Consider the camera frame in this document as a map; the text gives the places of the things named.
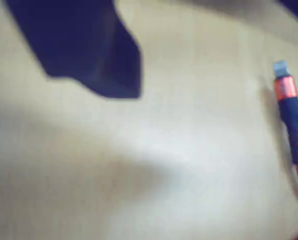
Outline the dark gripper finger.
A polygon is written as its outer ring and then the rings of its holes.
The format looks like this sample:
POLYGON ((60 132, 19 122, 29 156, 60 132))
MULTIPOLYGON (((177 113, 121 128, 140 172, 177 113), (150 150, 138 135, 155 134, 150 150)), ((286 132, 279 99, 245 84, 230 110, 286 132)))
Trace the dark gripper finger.
POLYGON ((47 75, 106 98, 139 98, 141 52, 111 0, 8 0, 47 75))
POLYGON ((298 16, 298 0, 279 0, 279 2, 298 16))

